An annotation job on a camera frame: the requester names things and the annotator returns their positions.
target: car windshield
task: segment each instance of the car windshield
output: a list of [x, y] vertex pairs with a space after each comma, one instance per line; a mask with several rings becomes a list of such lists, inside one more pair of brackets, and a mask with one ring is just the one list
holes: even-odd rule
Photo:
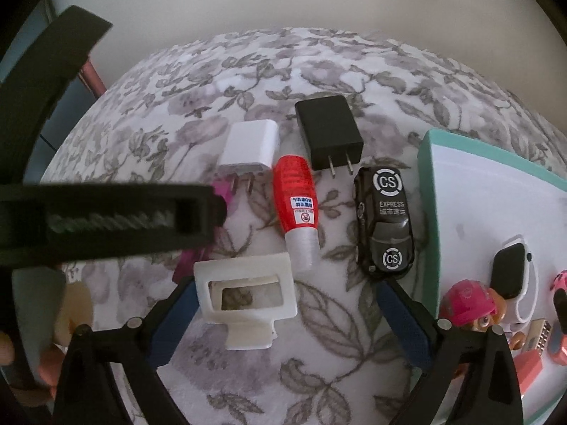
[[409, 239], [409, 219], [401, 222], [376, 222], [372, 240], [383, 244], [397, 244]]

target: power adapter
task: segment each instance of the power adapter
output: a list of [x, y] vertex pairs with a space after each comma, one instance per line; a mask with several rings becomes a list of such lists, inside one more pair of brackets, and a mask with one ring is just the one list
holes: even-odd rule
[[347, 99], [329, 96], [296, 103], [299, 130], [311, 160], [311, 169], [330, 169], [359, 163], [364, 141], [358, 131]]
[[249, 174], [248, 192], [250, 193], [254, 183], [254, 173], [271, 169], [279, 145], [279, 127], [274, 120], [233, 123], [230, 126], [225, 149], [217, 163], [217, 173], [221, 177], [233, 176], [233, 193], [239, 177]]

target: blue gripper pad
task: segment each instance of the blue gripper pad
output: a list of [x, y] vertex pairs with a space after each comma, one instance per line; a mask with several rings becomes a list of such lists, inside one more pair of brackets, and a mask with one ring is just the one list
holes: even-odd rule
[[376, 285], [376, 302], [398, 337], [406, 359], [413, 366], [427, 372], [433, 364], [429, 338], [408, 307], [385, 281]]
[[151, 338], [146, 361], [152, 369], [169, 363], [198, 309], [197, 287], [192, 281], [171, 306]]

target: white power adapter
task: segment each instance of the white power adapter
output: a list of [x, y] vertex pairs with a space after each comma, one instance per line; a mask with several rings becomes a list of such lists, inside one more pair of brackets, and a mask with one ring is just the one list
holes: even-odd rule
[[234, 175], [235, 183], [239, 176], [250, 174], [250, 192], [254, 173], [272, 168], [274, 154], [279, 145], [279, 128], [274, 120], [234, 123], [230, 126], [225, 149], [218, 160], [217, 172], [221, 177]]

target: cs logo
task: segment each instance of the cs logo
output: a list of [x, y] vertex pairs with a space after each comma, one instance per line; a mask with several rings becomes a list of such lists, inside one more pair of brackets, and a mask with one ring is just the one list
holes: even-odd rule
[[372, 182], [376, 190], [387, 197], [395, 197], [402, 191], [402, 178], [389, 168], [378, 169]]
[[396, 248], [389, 248], [382, 255], [382, 263], [388, 270], [395, 270], [402, 265], [402, 253]]

